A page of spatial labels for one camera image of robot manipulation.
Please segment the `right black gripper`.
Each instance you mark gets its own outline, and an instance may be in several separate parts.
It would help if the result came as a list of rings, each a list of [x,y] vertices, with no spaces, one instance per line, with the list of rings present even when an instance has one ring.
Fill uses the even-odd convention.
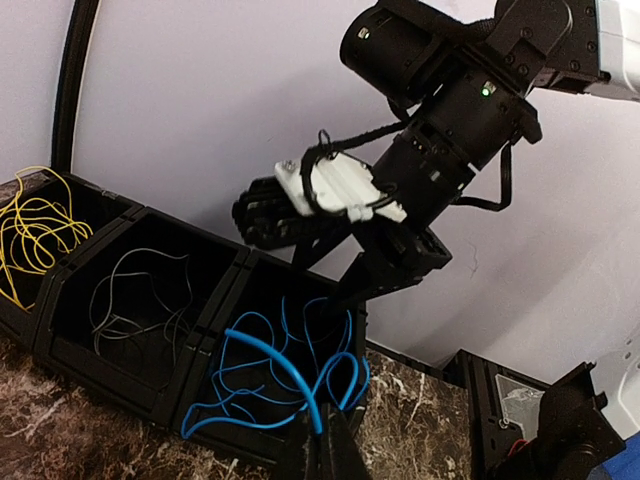
[[[350,228],[330,229],[296,245],[292,267],[310,269],[350,236]],[[388,219],[374,219],[357,228],[359,253],[322,308],[331,318],[363,302],[412,287],[440,270],[452,254],[428,227],[414,228]]]

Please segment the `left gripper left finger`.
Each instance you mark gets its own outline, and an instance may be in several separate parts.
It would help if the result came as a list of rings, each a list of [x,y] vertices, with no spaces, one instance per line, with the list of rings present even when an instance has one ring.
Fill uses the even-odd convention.
[[[294,428],[294,478],[320,480],[323,478],[321,442],[316,434],[311,415],[299,414]]]

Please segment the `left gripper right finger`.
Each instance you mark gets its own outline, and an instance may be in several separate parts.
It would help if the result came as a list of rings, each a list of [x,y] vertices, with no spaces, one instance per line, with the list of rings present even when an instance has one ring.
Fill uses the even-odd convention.
[[[359,448],[341,410],[322,406],[322,478],[330,480],[370,480]]]

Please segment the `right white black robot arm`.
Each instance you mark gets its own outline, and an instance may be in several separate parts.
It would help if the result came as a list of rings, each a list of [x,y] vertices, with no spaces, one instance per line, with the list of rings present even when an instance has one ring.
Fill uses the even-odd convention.
[[[500,1],[465,24],[420,1],[379,1],[351,23],[340,58],[397,120],[341,141],[320,132],[302,157],[303,196],[333,228],[304,241],[295,265],[347,237],[362,248],[327,317],[444,267],[451,256],[431,224],[447,207],[510,205],[512,149],[542,137],[533,90],[637,101],[639,5]]]

